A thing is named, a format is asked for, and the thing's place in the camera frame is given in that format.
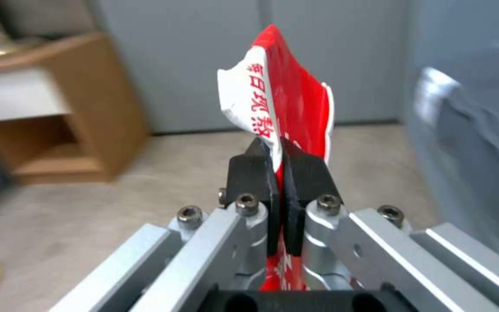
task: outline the beige carpet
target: beige carpet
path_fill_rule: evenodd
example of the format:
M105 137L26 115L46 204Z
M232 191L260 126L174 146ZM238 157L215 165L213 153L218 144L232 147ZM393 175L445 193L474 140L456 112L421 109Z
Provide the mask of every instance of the beige carpet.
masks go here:
M0 196L0 311L45 311L144 223L215 207L228 160L248 133L151 138L116 182L15 187ZM396 205L416 228L436 223L402 126L333 133L331 173L350 210Z

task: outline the red and white packaging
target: red and white packaging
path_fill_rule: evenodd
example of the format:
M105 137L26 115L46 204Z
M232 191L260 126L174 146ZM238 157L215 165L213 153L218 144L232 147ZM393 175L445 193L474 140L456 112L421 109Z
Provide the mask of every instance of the red and white packaging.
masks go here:
M263 30L237 65L219 69L217 80L224 115L269 146L279 190L283 190L281 137L328 162L334 117L331 88L299 65L276 26ZM267 261L262 289L279 288L305 289L301 259L285 253L282 238L279 254Z

